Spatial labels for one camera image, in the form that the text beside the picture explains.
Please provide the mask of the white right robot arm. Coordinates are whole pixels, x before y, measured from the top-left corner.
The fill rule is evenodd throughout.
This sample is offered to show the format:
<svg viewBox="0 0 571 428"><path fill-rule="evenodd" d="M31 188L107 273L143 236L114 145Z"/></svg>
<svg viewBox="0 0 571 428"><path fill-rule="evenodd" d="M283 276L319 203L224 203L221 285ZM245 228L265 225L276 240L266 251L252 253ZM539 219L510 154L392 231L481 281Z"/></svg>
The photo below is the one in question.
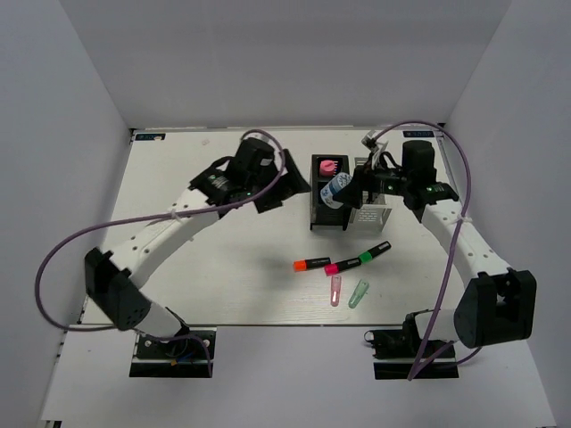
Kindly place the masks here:
<svg viewBox="0 0 571 428"><path fill-rule="evenodd" d="M440 310L435 320L428 314L415 315L416 324L402 334L404 348L421 356L435 341L461 342L475 349L528 339L534 321L534 276L502 259L463 216L458 195L436 177L434 157L428 141L407 141L401 165L388 167L391 155L381 156L378 164L367 160L334 197L357 209L364 193L400 196L451 256L459 273L464 292L458 306Z"/></svg>

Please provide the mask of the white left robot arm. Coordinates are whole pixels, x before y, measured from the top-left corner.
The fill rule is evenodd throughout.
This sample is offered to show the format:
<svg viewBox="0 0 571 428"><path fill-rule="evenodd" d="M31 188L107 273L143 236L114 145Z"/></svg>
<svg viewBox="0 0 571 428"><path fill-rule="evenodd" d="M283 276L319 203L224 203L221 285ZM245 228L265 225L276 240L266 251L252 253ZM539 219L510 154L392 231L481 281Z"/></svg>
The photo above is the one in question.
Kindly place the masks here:
<svg viewBox="0 0 571 428"><path fill-rule="evenodd" d="M263 213L309 191L288 150L276 154L268 135L248 132L235 155L214 161L190 181L165 218L108 251L94 248L86 255L87 296L118 330L158 339L168 355L180 355L188 345L188 327L141 291L154 271L231 210L253 202Z"/></svg>

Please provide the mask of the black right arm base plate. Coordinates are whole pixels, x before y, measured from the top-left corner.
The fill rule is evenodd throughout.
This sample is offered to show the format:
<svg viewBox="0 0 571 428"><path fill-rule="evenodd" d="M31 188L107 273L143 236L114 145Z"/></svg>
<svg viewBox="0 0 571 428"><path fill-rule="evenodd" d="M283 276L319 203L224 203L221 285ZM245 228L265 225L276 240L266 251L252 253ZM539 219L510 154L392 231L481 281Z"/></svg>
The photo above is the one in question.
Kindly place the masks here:
<svg viewBox="0 0 571 428"><path fill-rule="evenodd" d="M402 328L368 330L364 342L373 350L374 377L378 381L406 380L417 355L416 343ZM454 348L448 348L416 376L421 380L458 379Z"/></svg>

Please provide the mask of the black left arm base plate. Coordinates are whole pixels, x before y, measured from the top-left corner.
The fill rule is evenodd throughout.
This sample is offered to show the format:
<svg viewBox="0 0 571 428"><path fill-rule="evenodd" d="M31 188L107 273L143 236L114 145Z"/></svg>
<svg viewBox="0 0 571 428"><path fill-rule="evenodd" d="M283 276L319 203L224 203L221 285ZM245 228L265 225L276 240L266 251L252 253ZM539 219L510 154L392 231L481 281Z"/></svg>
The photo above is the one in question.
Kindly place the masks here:
<svg viewBox="0 0 571 428"><path fill-rule="evenodd" d="M130 363L131 378L206 379L214 367L217 329L200 328L190 332L207 348L192 339L169 343L137 336Z"/></svg>

